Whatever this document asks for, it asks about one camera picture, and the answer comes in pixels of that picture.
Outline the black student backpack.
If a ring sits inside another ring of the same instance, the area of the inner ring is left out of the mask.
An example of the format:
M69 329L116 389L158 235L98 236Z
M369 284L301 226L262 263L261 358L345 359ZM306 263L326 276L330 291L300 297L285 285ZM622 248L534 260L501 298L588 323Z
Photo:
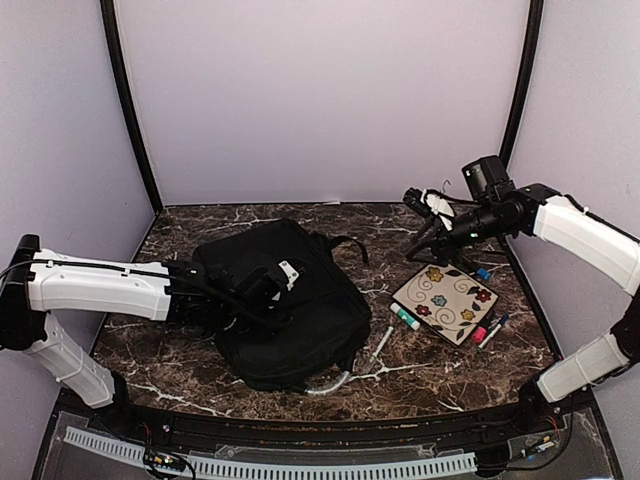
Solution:
M280 219L194 250L216 348L247 386L326 396L351 377L372 318L333 257L351 240Z

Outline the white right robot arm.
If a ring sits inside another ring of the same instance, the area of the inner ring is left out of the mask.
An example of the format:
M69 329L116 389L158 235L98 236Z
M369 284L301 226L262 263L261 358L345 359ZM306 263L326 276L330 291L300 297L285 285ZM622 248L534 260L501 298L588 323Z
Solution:
M418 244L438 264L456 261L464 247L518 234L557 245L612 279L629 294L623 317L608 331L555 363L526 386L510 413L521 434L534 432L549 405L584 387L617 376L639 362L639 242L579 207L569 195L542 184L507 187L470 201L471 211L448 210L451 197L433 189L408 189L403 202L426 221Z

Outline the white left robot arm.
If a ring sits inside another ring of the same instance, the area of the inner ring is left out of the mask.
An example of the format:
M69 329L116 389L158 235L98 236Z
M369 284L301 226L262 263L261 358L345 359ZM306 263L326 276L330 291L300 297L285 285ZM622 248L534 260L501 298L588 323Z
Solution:
M127 402L125 381L101 366L69 336L57 310L119 313L151 321L195 324L216 332L237 326L275 330L300 272L287 260L254 253L228 268L198 263L117 263L44 249L36 235L21 238L1 273L1 346L20 351L73 390L120 436L141 427Z

